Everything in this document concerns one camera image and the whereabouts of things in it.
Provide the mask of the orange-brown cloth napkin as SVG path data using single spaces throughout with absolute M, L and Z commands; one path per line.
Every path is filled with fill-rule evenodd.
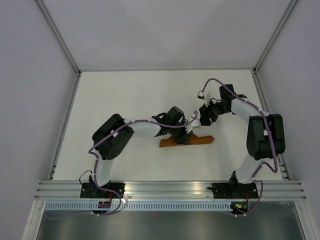
M 189 145 L 207 145 L 212 144 L 215 138 L 212 135 L 208 136 L 196 136 L 191 134 L 189 139 L 185 143 L 176 143 L 174 138 L 170 136 L 166 139 L 161 139 L 159 143 L 160 148 L 176 147 L 176 146 L 189 146 Z

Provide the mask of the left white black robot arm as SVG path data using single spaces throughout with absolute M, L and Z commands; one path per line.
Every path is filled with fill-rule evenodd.
M 116 196 L 111 183 L 111 168 L 133 137 L 160 137 L 171 135 L 177 145 L 188 145 L 193 128 L 200 126 L 195 111 L 190 119 L 184 112 L 173 106 L 168 112 L 162 112 L 148 119 L 130 120 L 113 114 L 92 135 L 93 146 L 88 150 L 95 156 L 93 171 L 89 182 L 81 187 L 81 198 L 108 198 Z

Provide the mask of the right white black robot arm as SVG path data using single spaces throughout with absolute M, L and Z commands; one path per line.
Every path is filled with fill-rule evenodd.
M 210 190 L 217 199 L 243 199 L 246 195 L 256 199 L 256 175 L 263 166 L 276 173 L 277 156 L 286 149 L 283 118 L 260 110 L 245 95 L 236 94 L 232 84 L 219 87 L 219 93 L 220 99 L 215 100 L 204 89 L 198 92 L 197 97 L 204 101 L 199 108 L 200 124 L 210 126 L 228 113 L 240 117 L 247 124 L 247 156 L 227 183 L 214 183 Z

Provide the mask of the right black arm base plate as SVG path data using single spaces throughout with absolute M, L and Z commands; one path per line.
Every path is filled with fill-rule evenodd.
M 214 199 L 257 199 L 259 197 L 255 183 L 231 185 L 226 182 L 212 183 L 207 187 Z

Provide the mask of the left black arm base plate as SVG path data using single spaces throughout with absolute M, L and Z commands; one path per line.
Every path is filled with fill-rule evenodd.
M 83 183 L 80 191 L 81 199 L 118 199 L 124 196 L 125 183 L 123 182 L 109 182 L 102 186 L 106 190 L 97 188 L 94 182 Z

